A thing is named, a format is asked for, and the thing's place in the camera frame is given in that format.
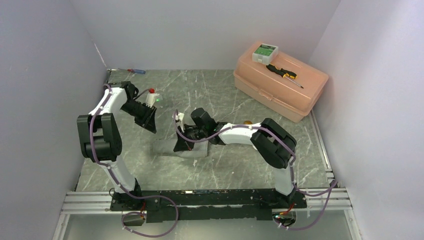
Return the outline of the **grey cloth napkin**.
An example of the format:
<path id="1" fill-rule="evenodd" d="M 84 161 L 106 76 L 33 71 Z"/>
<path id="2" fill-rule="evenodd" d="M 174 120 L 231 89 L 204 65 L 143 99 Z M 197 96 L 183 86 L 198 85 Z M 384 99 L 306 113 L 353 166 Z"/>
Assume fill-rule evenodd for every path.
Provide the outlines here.
<path id="1" fill-rule="evenodd" d="M 176 138 L 157 139 L 151 144 L 153 154 L 166 157 L 180 157 L 184 159 L 203 158 L 208 155 L 208 142 L 178 143 Z"/>

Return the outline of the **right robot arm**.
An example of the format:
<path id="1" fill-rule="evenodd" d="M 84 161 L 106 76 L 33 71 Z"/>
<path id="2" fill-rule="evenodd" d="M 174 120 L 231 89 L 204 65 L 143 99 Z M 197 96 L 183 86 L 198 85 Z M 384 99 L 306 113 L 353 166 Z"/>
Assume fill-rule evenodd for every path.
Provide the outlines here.
<path id="1" fill-rule="evenodd" d="M 276 203 L 287 208 L 295 201 L 296 182 L 293 161 L 297 141 L 271 118 L 259 123 L 233 124 L 215 121 L 203 108 L 195 109 L 190 117 L 194 122 L 184 122 L 184 114 L 175 110 L 172 114 L 177 141 L 174 152 L 192 151 L 196 144 L 248 145 L 254 147 L 264 161 L 274 168 Z"/>

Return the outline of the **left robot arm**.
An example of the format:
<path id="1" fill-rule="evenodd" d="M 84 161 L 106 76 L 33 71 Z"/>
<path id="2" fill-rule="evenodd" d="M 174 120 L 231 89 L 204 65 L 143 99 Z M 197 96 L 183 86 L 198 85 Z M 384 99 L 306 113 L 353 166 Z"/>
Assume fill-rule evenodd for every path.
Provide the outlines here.
<path id="1" fill-rule="evenodd" d="M 123 142 L 115 114 L 124 111 L 139 127 L 155 134 L 155 114 L 161 97 L 153 88 L 143 91 L 130 81 L 105 83 L 104 94 L 88 114 L 77 118 L 77 131 L 82 155 L 99 165 L 111 179 L 119 197 L 131 210 L 139 209 L 144 196 L 137 179 L 122 158 Z"/>

